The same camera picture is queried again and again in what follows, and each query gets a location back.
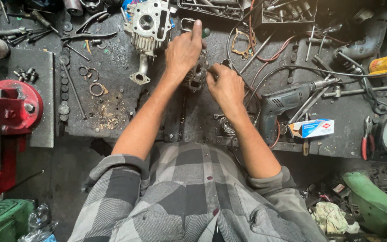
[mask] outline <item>gray electric drill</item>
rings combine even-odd
[[[267,145],[274,143],[273,130],[276,127],[277,116],[286,110],[301,106],[308,99],[311,92],[337,81],[339,81],[338,78],[330,78],[328,80],[292,83],[273,93],[261,95],[262,111],[259,119],[259,133],[265,143]]]

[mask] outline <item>right hand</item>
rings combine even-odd
[[[235,71],[216,63],[206,75],[209,92],[229,121],[234,122],[241,115],[247,114],[243,104],[244,82]]]

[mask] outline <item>pliers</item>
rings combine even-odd
[[[361,142],[361,155],[362,159],[367,160],[367,139],[370,142],[370,151],[373,153],[376,149],[374,143],[373,134],[371,134],[371,130],[373,129],[373,123],[371,121],[370,116],[366,117],[364,120],[364,136],[362,137]]]

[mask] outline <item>green metal casing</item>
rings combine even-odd
[[[343,180],[352,189],[349,202],[359,206],[365,219],[359,224],[387,238],[387,194],[371,182],[367,171],[346,173]]]
[[[5,199],[0,201],[0,242],[16,242],[28,233],[28,216],[34,210],[29,200]]]

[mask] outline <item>gray checkered shirt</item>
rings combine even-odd
[[[327,241],[289,170],[254,179],[223,146],[156,143],[146,161],[105,157],[83,184],[89,196],[69,242]]]

